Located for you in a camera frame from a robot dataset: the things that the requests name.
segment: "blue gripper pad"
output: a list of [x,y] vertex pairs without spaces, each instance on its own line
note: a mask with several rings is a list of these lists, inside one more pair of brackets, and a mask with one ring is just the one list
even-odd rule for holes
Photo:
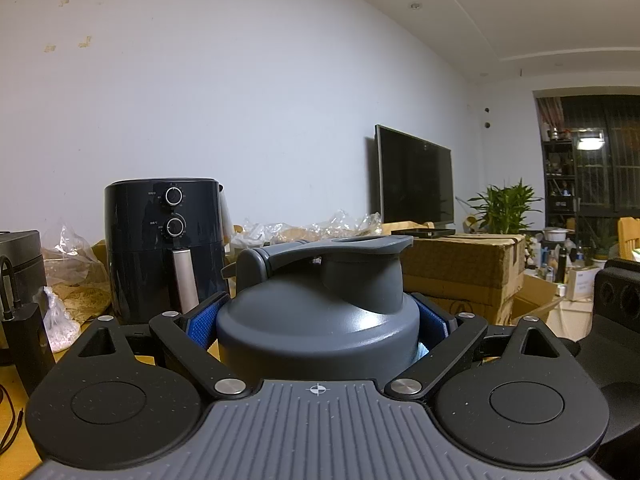
[[456,318],[421,294],[412,294],[412,298],[420,311],[418,338],[430,350],[456,329]]
[[216,292],[182,317],[186,320],[185,332],[205,350],[216,340],[216,316],[220,307],[229,300],[226,292]]

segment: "chair backrest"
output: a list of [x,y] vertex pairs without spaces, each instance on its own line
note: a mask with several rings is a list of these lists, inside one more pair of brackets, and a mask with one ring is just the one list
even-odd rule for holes
[[618,242],[620,256],[625,260],[633,260],[632,251],[640,247],[640,220],[627,216],[618,220]]

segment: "white pot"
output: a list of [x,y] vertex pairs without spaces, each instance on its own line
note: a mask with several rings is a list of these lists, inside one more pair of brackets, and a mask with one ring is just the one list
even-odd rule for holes
[[545,240],[549,242],[564,242],[566,240],[566,234],[569,232],[567,229],[559,227],[548,227],[542,229],[545,234]]

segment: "black power adapter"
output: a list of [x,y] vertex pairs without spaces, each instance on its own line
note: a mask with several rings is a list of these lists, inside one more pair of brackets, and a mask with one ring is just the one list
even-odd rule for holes
[[[14,297],[12,306],[9,306],[4,289],[6,275],[9,276]],[[56,361],[44,329],[40,306],[33,302],[22,304],[15,286],[14,266],[6,256],[0,256],[0,300],[2,301],[2,329],[9,345],[9,352],[27,395],[31,395]]]

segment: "black air fryer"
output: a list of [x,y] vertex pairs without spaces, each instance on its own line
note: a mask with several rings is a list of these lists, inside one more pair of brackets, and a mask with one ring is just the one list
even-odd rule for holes
[[210,178],[175,178],[105,189],[111,293],[122,322],[184,313],[226,290],[219,188]]

